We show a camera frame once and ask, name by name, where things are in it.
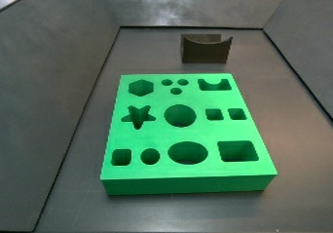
shape sorter board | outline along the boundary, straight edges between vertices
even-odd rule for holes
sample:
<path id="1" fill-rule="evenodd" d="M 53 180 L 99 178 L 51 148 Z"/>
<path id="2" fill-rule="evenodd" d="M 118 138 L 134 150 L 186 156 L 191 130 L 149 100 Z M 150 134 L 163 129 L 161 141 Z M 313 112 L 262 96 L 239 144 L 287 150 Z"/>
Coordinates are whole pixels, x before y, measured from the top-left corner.
<path id="1" fill-rule="evenodd" d="M 122 75 L 109 195 L 263 190 L 277 175 L 231 74 Z"/>

gray enclosure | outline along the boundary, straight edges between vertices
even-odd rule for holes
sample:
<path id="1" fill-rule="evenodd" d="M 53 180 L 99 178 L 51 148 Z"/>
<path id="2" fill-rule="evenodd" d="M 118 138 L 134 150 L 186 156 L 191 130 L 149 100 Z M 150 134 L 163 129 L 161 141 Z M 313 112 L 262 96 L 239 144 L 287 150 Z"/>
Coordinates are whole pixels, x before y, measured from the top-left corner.
<path id="1" fill-rule="evenodd" d="M 269 212 L 278 207 L 278 200 L 273 195 L 279 191 L 279 196 L 287 199 L 287 194 L 283 197 L 283 191 L 279 190 L 281 185 L 291 185 L 291 194 L 299 194 L 302 191 L 293 184 L 298 184 L 305 195 L 295 204 L 290 204 L 293 210 L 281 207 L 273 215 L 285 218 L 286 221 L 281 221 L 286 230 L 331 231 L 329 215 L 333 214 L 333 191 L 330 181 L 323 177 L 331 173 L 331 117 L 325 116 L 305 89 L 306 84 L 331 116 L 330 4 L 331 0 L 19 0 L 4 9 L 0 13 L 0 231 L 31 231 L 39 215 L 39 232 L 270 231 L 278 226 L 278 222 L 269 217 Z M 181 65 L 181 59 L 175 55 L 179 49 L 175 48 L 175 41 L 170 41 L 178 32 L 162 29 L 153 35 L 146 33 L 149 41 L 141 37 L 145 33 L 141 30 L 133 30 L 133 34 L 130 30 L 123 32 L 119 45 L 114 48 L 115 55 L 109 58 L 107 53 L 121 26 L 234 27 L 257 28 L 257 31 L 218 30 L 227 35 L 237 34 L 238 44 L 234 52 L 231 46 L 230 62 L 225 66 L 210 65 L 206 68 L 203 65 Z M 261 29 L 277 49 L 265 39 Z M 303 83 L 275 50 L 282 53 Z M 98 77 L 106 59 L 105 71 Z M 141 211 L 139 207 L 150 205 L 151 208 L 159 208 L 161 203 L 173 199 L 170 196 L 110 200 L 99 189 L 97 179 L 118 76 L 121 73 L 203 71 L 227 71 L 238 78 L 241 89 L 245 88 L 249 110 L 261 133 L 266 136 L 265 142 L 270 145 L 279 176 L 271 184 L 273 197 L 262 197 L 259 193 L 183 195 L 177 197 L 178 207 L 165 207 L 162 220 L 162 214 L 155 214 L 154 210 Z M 257 84 L 251 81 L 254 78 L 258 78 Z M 94 83 L 94 94 L 89 98 Z M 263 100 L 250 92 L 255 89 L 266 89 L 262 91 Z M 265 124 L 266 116 L 271 114 L 275 130 L 269 128 L 271 123 Z M 289 122 L 286 128 L 278 121 Z M 287 144 L 281 144 L 279 140 L 289 142 L 291 148 L 287 148 Z M 290 156 L 285 155 L 286 152 L 278 153 L 281 147 L 301 156 L 295 170 L 289 166 Z M 67 149 L 69 156 L 61 168 Z M 307 173 L 311 184 L 303 180 L 302 163 L 314 170 Z M 307 186 L 313 185 L 315 189 L 309 189 Z M 310 197 L 322 199 L 307 204 L 305 201 Z M 182 214 L 186 208 L 194 207 L 197 199 L 206 210 L 195 215 L 197 222 L 189 228 L 186 224 L 174 221 L 170 214 Z M 235 208 L 243 205 L 239 200 L 247 201 L 245 212 L 249 214 L 253 203 L 265 201 L 261 209 L 267 217 L 257 214 L 251 220 L 243 220 L 249 214 L 237 213 Z M 231 214 L 226 216 L 230 220 L 221 220 L 215 216 L 223 214 L 223 211 L 214 211 L 214 204 L 226 203 L 225 206 L 230 206 L 230 201 L 235 203 L 235 207 L 230 207 Z M 90 206 L 98 212 L 93 221 L 87 217 L 93 214 Z M 302 207 L 305 211 L 315 208 L 313 215 L 302 213 Z M 137 213 L 130 215 L 127 225 L 126 215 L 131 208 L 137 208 Z M 139 212 L 146 214 L 146 220 L 141 220 Z M 289 214 L 295 214 L 297 217 L 291 219 Z M 135 224 L 149 221 L 153 215 L 154 221 L 159 218 L 161 223 L 150 224 L 147 228 Z M 243 220 L 247 228 L 237 227 L 234 217 Z M 321 218 L 326 221 L 321 226 L 307 224 Z M 111 226 L 121 219 L 123 222 Z M 214 226 L 203 227 L 210 225 L 211 219 L 215 219 Z M 182 222 L 191 223 L 185 217 Z M 158 228 L 158 224 L 171 223 L 178 227 Z"/>

square hole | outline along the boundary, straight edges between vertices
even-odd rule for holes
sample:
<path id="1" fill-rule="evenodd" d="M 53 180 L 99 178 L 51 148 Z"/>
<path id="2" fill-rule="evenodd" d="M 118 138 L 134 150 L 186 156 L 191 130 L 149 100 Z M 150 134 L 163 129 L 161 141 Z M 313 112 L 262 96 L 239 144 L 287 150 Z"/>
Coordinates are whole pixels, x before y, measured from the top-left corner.
<path id="1" fill-rule="evenodd" d="M 207 120 L 222 120 L 222 112 L 219 109 L 205 109 L 205 116 Z"/>
<path id="2" fill-rule="evenodd" d="M 245 111 L 241 108 L 227 109 L 231 120 L 246 120 Z"/>
<path id="3" fill-rule="evenodd" d="M 115 149 L 111 153 L 111 166 L 127 166 L 131 161 L 130 149 Z"/>
<path id="4" fill-rule="evenodd" d="M 257 161 L 257 154 L 250 141 L 217 142 L 221 160 L 223 162 Z"/>

